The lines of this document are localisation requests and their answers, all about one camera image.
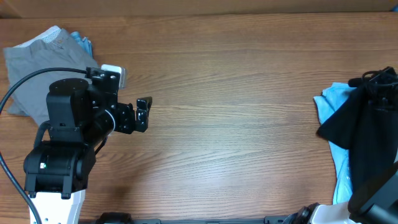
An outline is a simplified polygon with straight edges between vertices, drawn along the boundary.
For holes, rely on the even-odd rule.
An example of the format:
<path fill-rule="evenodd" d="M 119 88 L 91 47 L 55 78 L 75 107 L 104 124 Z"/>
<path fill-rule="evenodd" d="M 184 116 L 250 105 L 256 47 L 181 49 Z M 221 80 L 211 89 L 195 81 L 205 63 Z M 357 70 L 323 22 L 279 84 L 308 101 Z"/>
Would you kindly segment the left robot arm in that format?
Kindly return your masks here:
<path fill-rule="evenodd" d="M 118 83 L 67 78 L 49 86 L 49 120 L 24 161 L 31 223 L 78 223 L 96 155 L 113 132 L 145 132 L 152 97 L 118 102 Z"/>

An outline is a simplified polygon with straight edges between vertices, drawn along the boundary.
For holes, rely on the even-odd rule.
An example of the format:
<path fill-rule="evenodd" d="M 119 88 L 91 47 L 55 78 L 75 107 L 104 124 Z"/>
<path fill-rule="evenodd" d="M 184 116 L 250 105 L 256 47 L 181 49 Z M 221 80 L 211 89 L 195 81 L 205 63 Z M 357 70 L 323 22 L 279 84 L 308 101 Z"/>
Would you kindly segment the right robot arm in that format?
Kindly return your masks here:
<path fill-rule="evenodd" d="M 330 205 L 302 207 L 282 223 L 397 223 L 397 72 L 368 71 L 314 97 L 336 170 Z"/>

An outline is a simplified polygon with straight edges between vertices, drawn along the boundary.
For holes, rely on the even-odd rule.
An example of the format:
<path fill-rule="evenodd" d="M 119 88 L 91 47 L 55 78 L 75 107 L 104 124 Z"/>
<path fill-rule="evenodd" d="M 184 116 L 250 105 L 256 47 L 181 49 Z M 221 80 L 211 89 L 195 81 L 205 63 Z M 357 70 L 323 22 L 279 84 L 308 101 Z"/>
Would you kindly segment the black t-shirt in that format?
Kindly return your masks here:
<path fill-rule="evenodd" d="M 317 134 L 348 151 L 351 184 L 356 192 L 396 161 L 397 104 L 380 106 L 368 87 L 361 85 L 321 124 Z"/>

